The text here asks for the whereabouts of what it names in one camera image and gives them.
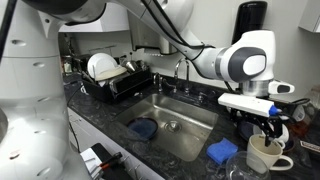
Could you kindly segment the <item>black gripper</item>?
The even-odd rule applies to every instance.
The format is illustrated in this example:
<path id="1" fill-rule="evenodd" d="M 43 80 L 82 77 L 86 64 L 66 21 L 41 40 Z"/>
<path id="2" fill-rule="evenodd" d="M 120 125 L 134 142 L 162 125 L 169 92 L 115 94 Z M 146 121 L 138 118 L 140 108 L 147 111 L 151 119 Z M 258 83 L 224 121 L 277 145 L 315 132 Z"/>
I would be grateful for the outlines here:
<path id="1" fill-rule="evenodd" d="M 270 138 L 279 138 L 283 134 L 282 122 L 276 116 L 263 117 L 232 108 L 230 119 L 235 123 L 236 127 L 242 121 L 257 125 L 265 133 L 266 147 L 271 144 Z"/>

